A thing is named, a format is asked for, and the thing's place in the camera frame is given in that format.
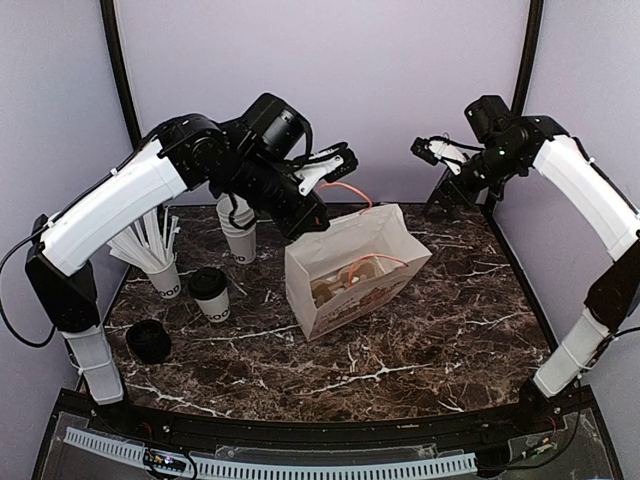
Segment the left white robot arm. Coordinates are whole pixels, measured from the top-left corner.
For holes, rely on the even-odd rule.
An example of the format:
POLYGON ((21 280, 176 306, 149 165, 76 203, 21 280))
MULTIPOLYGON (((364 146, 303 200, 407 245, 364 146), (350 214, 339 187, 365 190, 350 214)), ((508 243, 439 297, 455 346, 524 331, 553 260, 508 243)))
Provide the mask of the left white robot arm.
POLYGON ((141 427, 125 399, 97 307, 91 256, 144 214, 208 184, 267 213, 295 240, 329 226, 327 208, 304 193, 286 161, 299 139, 312 138, 308 121, 290 110, 260 119, 244 114, 222 123, 200 114, 158 125, 109 177, 57 215, 40 216, 24 239, 27 278, 53 327, 70 347, 101 417, 120 436, 141 427))

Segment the single black cup lid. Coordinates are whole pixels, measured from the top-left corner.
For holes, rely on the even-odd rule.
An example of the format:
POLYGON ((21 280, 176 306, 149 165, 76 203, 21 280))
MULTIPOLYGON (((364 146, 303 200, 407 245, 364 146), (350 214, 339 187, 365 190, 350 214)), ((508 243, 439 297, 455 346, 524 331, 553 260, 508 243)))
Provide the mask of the single black cup lid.
POLYGON ((214 267, 196 270, 189 278, 188 290, 192 298, 207 301, 220 296, 228 286, 225 273, 214 267))

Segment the brown cardboard cup carrier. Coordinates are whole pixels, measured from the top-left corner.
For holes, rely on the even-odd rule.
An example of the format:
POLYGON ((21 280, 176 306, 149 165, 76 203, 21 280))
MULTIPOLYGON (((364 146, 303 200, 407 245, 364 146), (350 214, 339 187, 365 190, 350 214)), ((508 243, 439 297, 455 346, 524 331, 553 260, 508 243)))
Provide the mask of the brown cardboard cup carrier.
POLYGON ((376 262, 367 260, 354 267, 347 265, 316 278, 310 282, 314 304, 319 308, 360 281, 370 280, 382 274, 383 270, 376 262))

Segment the single white paper cup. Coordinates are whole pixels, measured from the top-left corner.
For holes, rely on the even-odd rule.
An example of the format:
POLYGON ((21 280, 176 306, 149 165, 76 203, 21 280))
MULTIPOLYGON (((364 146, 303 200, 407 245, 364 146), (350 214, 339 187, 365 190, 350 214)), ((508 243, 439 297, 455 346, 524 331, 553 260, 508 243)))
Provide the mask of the single white paper cup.
POLYGON ((195 299, 204 317, 212 323, 221 323, 229 319, 231 307, 228 289, 209 299, 195 299))

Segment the printed paper takeout bag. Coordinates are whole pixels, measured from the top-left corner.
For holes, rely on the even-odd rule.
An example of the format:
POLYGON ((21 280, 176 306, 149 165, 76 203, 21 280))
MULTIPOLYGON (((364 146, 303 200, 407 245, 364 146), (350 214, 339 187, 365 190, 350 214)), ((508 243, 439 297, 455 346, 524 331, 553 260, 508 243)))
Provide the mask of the printed paper takeout bag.
POLYGON ((397 204, 367 205, 285 248, 286 298, 311 342, 389 303, 431 258, 397 204))

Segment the stack of white paper cups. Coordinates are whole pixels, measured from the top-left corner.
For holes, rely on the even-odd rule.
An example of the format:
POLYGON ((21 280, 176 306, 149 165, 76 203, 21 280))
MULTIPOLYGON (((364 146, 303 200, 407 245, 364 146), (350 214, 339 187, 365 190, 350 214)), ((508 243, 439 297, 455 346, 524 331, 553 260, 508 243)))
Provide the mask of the stack of white paper cups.
POLYGON ((239 264, 256 259, 256 217, 247 202, 235 196, 223 195, 216 205, 216 213, 231 254, 239 264))

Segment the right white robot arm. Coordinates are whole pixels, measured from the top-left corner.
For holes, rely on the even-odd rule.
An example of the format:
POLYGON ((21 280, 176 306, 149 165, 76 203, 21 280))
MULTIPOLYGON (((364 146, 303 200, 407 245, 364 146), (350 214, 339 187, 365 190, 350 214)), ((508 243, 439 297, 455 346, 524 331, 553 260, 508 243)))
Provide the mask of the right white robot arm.
POLYGON ((528 396, 510 413, 521 434, 534 432, 549 416, 546 399, 558 395, 589 369, 618 336, 639 305, 639 211, 586 155, 580 141, 547 116, 469 118, 479 146, 473 156, 444 136, 416 138, 411 151, 447 170, 429 197, 455 216, 481 191, 529 170, 553 184, 596 232, 612 260, 589 288, 576 324, 522 390, 528 396))

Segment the white cup holding straws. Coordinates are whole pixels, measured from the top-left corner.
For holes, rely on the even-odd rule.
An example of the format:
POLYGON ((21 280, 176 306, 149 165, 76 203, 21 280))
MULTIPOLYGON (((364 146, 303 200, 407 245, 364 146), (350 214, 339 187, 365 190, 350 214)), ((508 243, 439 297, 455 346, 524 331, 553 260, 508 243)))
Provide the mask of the white cup holding straws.
POLYGON ((181 281, 174 260, 162 270, 146 272, 145 275, 162 299, 174 299, 180 294, 181 281))

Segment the stack of black lids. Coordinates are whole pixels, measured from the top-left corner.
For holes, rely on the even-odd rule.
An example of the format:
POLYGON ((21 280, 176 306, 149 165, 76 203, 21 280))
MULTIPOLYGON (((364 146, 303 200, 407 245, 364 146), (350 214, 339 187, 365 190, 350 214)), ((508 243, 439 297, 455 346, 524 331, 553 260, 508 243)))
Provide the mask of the stack of black lids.
POLYGON ((163 363, 171 352, 171 339, 157 320, 147 319, 133 324, 125 339, 131 352, 144 364, 163 363))

